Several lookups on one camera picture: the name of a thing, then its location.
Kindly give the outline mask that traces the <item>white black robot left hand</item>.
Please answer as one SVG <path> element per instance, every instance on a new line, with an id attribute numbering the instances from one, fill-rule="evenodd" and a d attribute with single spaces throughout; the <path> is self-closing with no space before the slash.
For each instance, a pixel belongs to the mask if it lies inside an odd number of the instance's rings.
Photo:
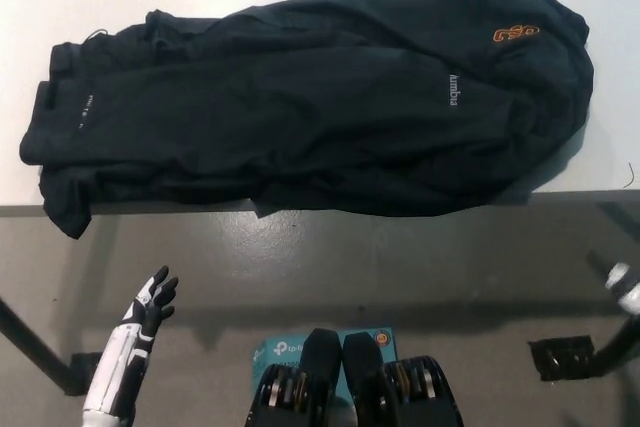
<path id="1" fill-rule="evenodd" d="M 175 312 L 178 279 L 169 272 L 163 266 L 147 280 L 111 332 L 84 401 L 84 427 L 133 424 L 158 330 Z"/>

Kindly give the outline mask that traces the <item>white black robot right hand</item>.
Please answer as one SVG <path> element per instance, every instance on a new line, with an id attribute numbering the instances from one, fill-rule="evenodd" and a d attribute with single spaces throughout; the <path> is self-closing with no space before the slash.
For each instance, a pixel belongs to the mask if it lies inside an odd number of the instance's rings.
<path id="1" fill-rule="evenodd" d="M 625 312 L 631 315 L 639 314 L 638 268 L 623 262 L 616 263 L 608 273 L 605 287 Z"/>

